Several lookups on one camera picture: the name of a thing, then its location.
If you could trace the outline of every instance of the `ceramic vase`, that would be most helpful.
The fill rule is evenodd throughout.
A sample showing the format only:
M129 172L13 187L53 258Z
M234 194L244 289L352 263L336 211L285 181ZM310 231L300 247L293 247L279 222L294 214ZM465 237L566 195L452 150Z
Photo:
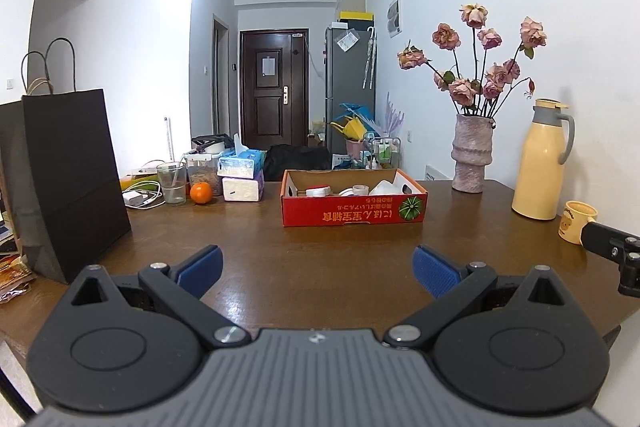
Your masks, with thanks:
M478 194L484 187L484 167L493 158L494 120L481 116L456 116L456 135L451 157L456 161L453 188Z

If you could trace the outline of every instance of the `black bag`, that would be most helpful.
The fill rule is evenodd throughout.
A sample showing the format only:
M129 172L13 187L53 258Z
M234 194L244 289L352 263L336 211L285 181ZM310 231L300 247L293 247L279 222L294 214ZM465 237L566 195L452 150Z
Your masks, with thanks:
M101 89L0 105L0 181L34 272L69 283L129 232Z
M326 147L273 145L264 160L264 180L281 182L286 170L330 171L332 156Z

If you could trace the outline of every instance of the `white tissue box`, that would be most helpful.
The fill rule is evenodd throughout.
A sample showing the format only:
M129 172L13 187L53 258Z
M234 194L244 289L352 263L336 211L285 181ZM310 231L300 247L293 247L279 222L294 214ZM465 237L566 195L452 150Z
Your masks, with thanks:
M262 171L253 180L242 178L222 178L225 201L260 201L264 189Z

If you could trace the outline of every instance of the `bottle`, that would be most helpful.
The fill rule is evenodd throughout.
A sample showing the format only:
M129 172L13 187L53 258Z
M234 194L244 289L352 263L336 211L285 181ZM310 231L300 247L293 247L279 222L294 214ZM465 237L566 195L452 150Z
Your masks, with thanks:
M522 148L520 172L511 208L532 219L555 219L564 177L564 163L574 146L574 118L560 110L569 108L557 100L540 98L533 123ZM564 142L562 120L569 123Z

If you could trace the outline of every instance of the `brown door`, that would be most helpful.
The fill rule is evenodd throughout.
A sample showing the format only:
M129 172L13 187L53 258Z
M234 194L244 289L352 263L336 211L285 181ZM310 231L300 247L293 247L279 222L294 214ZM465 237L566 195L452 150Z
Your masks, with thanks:
M241 34L242 142L251 149L305 145L307 30Z

